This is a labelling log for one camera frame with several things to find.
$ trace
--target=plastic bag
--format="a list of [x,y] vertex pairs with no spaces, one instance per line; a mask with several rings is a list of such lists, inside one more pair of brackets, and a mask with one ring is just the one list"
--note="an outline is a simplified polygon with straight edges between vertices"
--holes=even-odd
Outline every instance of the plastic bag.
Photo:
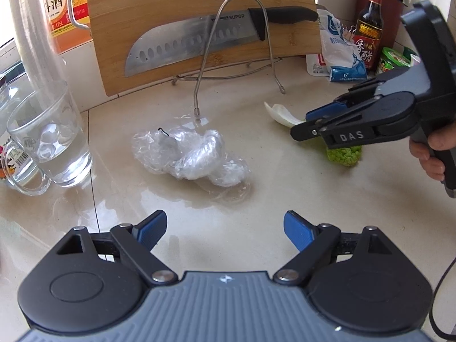
[[339,19],[327,10],[318,9],[317,12],[321,50],[329,71],[329,80],[338,82],[366,79],[366,66],[359,56],[358,48],[343,37]]
[[329,77],[328,68],[322,54],[306,55],[307,73],[316,77]]
[[171,174],[177,179],[198,180],[198,185],[217,197],[226,196],[227,192],[213,189],[211,185],[222,188],[237,187],[238,194],[231,194],[243,199],[249,191],[250,170],[247,163],[225,151],[222,135],[216,130],[208,130],[200,135],[195,130],[183,127],[168,132],[162,129],[137,133],[133,136],[132,150],[148,171],[153,174]]

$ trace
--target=water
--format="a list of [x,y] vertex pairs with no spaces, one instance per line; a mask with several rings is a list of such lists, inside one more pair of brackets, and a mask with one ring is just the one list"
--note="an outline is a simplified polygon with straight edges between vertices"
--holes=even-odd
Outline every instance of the water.
[[81,128],[48,124],[42,130],[36,156],[40,169],[63,187],[80,183],[92,167],[92,155]]

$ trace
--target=black circular pad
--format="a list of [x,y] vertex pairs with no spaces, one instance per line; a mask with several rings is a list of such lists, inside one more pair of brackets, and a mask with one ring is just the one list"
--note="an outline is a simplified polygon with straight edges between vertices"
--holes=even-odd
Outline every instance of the black circular pad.
[[19,287],[18,302],[32,324],[51,333],[87,333],[122,320],[143,294],[139,276],[95,255],[44,258]]
[[336,326],[363,333],[389,334],[420,327],[432,290],[409,262],[369,255],[323,267],[308,285],[316,309]]
[[101,278],[92,273],[68,273],[51,283],[52,295],[65,302],[84,302],[94,298],[103,289]]

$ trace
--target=gray device base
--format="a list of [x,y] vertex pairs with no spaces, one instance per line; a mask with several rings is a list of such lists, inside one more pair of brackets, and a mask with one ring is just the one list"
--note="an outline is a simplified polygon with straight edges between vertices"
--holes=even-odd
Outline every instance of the gray device base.
[[21,342],[430,342],[422,331],[390,337],[352,334],[315,312],[298,287],[266,272],[187,272],[176,285],[153,288],[117,325],[85,336],[31,330]]

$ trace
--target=marble surface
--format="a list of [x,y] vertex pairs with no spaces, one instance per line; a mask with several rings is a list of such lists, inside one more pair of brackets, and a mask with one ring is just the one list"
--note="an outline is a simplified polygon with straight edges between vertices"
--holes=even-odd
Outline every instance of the marble surface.
[[[421,171],[406,140],[366,146],[353,169],[329,162],[317,140],[294,142],[288,129],[269,118],[263,102],[283,104],[303,118],[348,85],[309,76],[302,58],[276,68],[286,95],[270,69],[202,83],[200,124],[193,119],[194,82],[156,85],[95,107],[83,113],[94,155],[91,180],[69,190],[54,186],[36,198],[0,189],[0,341],[14,341],[27,329],[15,301],[17,287],[70,227],[107,231],[121,222],[135,224],[156,209],[167,213],[168,230],[153,253],[180,276],[187,269],[274,273],[297,253],[282,227],[284,213],[295,210],[347,232],[380,227],[435,286],[456,255],[456,201]],[[227,148],[246,159],[252,185],[244,201],[215,201],[195,183],[153,175],[134,159],[136,132],[177,125],[216,129]],[[456,322],[455,282],[456,271],[435,308],[448,332]],[[435,337],[428,323],[424,329]]]

